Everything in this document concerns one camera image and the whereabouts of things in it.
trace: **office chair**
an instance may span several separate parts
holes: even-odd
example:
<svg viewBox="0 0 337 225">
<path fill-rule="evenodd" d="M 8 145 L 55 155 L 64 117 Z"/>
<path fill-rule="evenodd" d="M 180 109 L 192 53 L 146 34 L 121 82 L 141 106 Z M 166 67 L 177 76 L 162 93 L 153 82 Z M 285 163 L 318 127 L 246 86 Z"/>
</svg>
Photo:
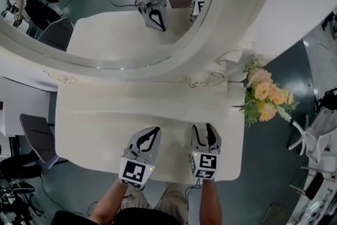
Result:
<svg viewBox="0 0 337 225">
<path fill-rule="evenodd" d="M 39 157 L 43 167 L 50 169 L 55 164 L 67 162 L 57 162 L 59 156 L 55 151 L 55 138 L 50 128 L 54 124 L 48 124 L 46 118 L 28 114 L 21 114 L 20 121 L 28 143 Z"/>
<path fill-rule="evenodd" d="M 37 40 L 66 52 L 73 30 L 72 22 L 65 17 L 50 24 Z"/>
<path fill-rule="evenodd" d="M 306 150 L 305 154 L 308 158 L 315 164 L 319 164 L 330 136 L 336 136 L 337 134 L 337 111 L 321 107 L 320 112 L 310 126 L 308 116 L 306 116 L 304 129 L 296 121 L 293 121 L 292 124 L 298 129 L 301 137 L 295 143 L 289 145 L 289 150 L 302 143 L 300 155 Z"/>
<path fill-rule="evenodd" d="M 306 196 L 309 200 L 313 200 L 321 188 L 324 181 L 323 174 L 321 172 L 316 173 L 316 175 L 311 180 L 309 186 L 306 190 L 300 189 L 298 187 L 295 187 L 294 185 L 289 185 L 291 188 L 297 190 L 297 192 L 301 195 Z"/>
</svg>

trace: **artificial flower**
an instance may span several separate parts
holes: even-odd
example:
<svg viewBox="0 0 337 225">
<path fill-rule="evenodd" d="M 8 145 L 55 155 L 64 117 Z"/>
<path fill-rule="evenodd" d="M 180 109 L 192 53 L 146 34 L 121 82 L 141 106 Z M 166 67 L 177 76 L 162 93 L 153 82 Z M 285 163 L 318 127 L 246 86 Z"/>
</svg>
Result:
<svg viewBox="0 0 337 225">
<path fill-rule="evenodd" d="M 272 100 L 276 105 L 283 104 L 285 101 L 284 93 L 282 89 L 276 89 L 275 96 Z"/>
<path fill-rule="evenodd" d="M 276 90 L 277 90 L 277 86 L 275 84 L 271 84 L 270 85 L 270 89 L 269 89 L 269 95 L 268 95 L 268 99 L 270 101 L 274 100 L 275 94 L 276 94 Z"/>
<path fill-rule="evenodd" d="M 276 115 L 276 109 L 270 105 L 269 103 L 264 103 L 261 115 L 260 115 L 260 121 L 269 121 L 270 119 L 274 118 Z"/>
<path fill-rule="evenodd" d="M 267 82 L 260 83 L 255 87 L 254 90 L 255 90 L 254 96 L 256 99 L 265 100 L 270 93 L 269 83 Z"/>
<path fill-rule="evenodd" d="M 265 101 L 256 100 L 256 108 L 259 113 L 262 112 Z"/>
<path fill-rule="evenodd" d="M 288 104 L 292 104 L 294 102 L 294 94 L 290 93 L 288 96 Z"/>
<path fill-rule="evenodd" d="M 264 69 L 254 69 L 249 75 L 247 87 L 255 87 L 260 83 L 273 83 L 272 74 Z"/>
<path fill-rule="evenodd" d="M 289 90 L 288 89 L 283 89 L 283 94 L 285 97 L 289 96 Z"/>
</svg>

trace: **white vanity table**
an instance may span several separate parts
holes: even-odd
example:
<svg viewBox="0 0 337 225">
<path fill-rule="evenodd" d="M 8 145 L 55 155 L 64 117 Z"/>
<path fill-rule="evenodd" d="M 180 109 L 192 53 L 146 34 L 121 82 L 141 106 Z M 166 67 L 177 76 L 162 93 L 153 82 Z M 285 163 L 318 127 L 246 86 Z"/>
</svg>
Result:
<svg viewBox="0 0 337 225">
<path fill-rule="evenodd" d="M 164 33 L 145 27 L 138 11 L 98 14 L 76 23 L 66 53 L 0 19 L 0 52 L 59 83 L 59 156 L 117 172 L 132 134 L 156 125 L 163 135 L 152 178 L 192 183 L 190 127 L 209 122 L 222 137 L 216 180 L 234 180 L 244 115 L 232 106 L 243 103 L 244 87 L 227 83 L 227 61 L 240 61 L 240 40 L 265 1 L 206 0 L 193 24 L 191 9 L 167 9 Z"/>
<path fill-rule="evenodd" d="M 75 25 L 67 52 L 121 60 L 171 49 L 191 27 L 190 9 L 168 9 L 167 14 L 171 26 L 167 32 L 145 27 L 138 12 L 81 19 Z M 243 85 L 226 81 L 197 88 L 186 83 L 160 82 L 60 85 L 56 152 L 79 166 L 118 173 L 120 156 L 130 137 L 144 128 L 159 126 L 163 135 L 152 178 L 192 184 L 188 156 L 192 123 L 211 122 L 222 137 L 222 163 L 216 179 L 234 180 L 241 170 L 244 114 L 231 106 L 243 101 Z"/>
</svg>

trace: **mirror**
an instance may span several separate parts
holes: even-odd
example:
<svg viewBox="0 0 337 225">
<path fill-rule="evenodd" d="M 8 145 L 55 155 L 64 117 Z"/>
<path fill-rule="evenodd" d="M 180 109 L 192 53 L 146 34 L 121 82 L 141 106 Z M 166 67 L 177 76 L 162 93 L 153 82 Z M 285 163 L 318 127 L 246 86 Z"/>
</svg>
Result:
<svg viewBox="0 0 337 225">
<path fill-rule="evenodd" d="M 52 47 L 98 61 L 128 60 L 102 65 L 122 70 L 153 65 L 181 50 L 190 39 L 185 34 L 192 26 L 199 29 L 204 5 L 205 0 L 0 0 L 0 12 L 41 42 L 38 51 L 46 56 Z"/>
</svg>

